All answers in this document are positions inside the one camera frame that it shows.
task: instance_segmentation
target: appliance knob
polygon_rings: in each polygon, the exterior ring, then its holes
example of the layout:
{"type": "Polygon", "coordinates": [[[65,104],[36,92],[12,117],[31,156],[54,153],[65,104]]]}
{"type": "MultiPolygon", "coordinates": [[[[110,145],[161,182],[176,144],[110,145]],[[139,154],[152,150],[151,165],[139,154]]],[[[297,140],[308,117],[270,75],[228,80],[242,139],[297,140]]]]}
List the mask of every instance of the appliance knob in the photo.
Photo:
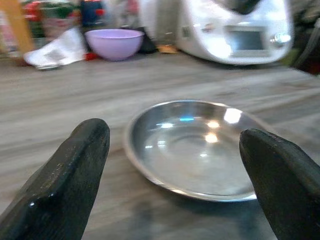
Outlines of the appliance knob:
{"type": "Polygon", "coordinates": [[[283,32],[276,33],[270,39],[270,42],[278,48],[283,47],[286,43],[290,41],[291,41],[291,36],[283,32]]]}

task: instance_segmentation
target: gray wood surface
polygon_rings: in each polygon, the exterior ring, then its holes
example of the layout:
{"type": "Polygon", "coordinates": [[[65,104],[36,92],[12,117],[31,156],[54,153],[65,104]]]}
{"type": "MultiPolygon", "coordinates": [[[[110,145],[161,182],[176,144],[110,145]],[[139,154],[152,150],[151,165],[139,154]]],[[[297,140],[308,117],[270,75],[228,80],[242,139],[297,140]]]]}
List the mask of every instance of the gray wood surface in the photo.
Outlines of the gray wood surface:
{"type": "Polygon", "coordinates": [[[0,212],[80,122],[102,118],[111,128],[110,153],[84,240],[274,240],[257,201],[181,197],[149,183],[128,161],[122,147],[128,121],[181,98],[254,114],[320,163],[320,80],[277,63],[227,66],[179,53],[40,72],[3,60],[0,212]]]}

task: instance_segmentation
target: wood grain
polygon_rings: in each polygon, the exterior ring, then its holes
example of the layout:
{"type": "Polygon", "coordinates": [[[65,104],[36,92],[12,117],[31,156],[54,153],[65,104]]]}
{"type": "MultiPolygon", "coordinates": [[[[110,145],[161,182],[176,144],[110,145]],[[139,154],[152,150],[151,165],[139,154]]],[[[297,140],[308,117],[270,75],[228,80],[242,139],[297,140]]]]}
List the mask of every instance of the wood grain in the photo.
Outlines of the wood grain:
{"type": "Polygon", "coordinates": [[[110,126],[109,157],[84,240],[275,239],[257,201],[181,197],[130,164],[124,127],[159,102],[201,99],[249,112],[320,163],[320,81],[277,63],[228,66],[179,53],[47,72],[2,61],[0,73],[0,212],[80,122],[101,118],[110,126]]]}

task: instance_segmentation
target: stainless steel bowl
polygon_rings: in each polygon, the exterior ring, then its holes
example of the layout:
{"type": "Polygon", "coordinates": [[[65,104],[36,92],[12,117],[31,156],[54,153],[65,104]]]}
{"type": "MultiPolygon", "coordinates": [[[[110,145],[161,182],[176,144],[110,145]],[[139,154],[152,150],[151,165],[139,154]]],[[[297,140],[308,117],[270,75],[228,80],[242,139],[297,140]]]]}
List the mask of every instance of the stainless steel bowl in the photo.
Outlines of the stainless steel bowl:
{"type": "Polygon", "coordinates": [[[124,148],[151,182],[175,193],[216,202],[256,199],[239,153],[241,131],[274,132],[241,110],[195,100],[157,104],[135,117],[124,148]]]}

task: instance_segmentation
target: metal bowl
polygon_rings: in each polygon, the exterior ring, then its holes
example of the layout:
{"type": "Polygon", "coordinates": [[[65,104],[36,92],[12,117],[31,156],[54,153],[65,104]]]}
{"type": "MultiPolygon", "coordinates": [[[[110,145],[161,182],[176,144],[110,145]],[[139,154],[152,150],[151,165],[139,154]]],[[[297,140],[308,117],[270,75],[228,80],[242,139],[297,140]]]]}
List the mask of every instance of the metal bowl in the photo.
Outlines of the metal bowl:
{"type": "Polygon", "coordinates": [[[195,100],[157,104],[135,117],[124,148],[151,182],[175,193],[216,202],[256,199],[239,152],[241,131],[267,124],[241,110],[195,100]]]}

